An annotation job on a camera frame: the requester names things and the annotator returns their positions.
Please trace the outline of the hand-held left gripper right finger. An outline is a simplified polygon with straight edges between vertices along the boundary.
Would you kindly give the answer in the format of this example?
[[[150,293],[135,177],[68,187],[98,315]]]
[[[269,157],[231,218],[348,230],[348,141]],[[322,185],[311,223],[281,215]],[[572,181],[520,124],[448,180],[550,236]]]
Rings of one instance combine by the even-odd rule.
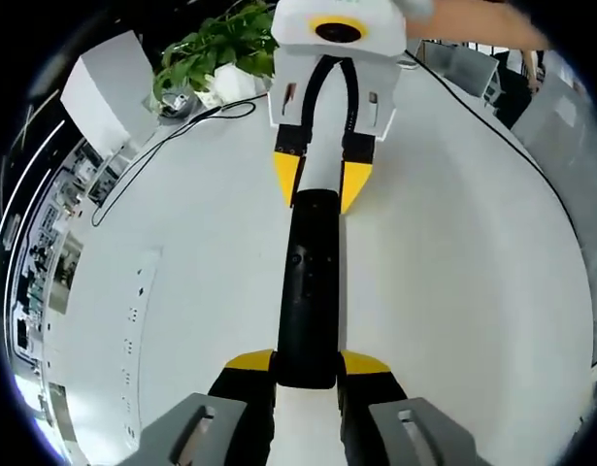
[[[472,434],[426,399],[410,398],[375,357],[340,352],[341,441],[349,465],[476,465]]]

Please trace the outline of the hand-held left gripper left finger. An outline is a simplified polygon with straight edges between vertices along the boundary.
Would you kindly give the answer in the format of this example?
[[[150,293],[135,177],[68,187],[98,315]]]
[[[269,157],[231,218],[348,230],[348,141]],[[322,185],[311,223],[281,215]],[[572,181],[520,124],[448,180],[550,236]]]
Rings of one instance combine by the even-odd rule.
[[[123,465],[264,465],[274,439],[275,352],[243,353],[206,393],[192,393],[145,427]]]

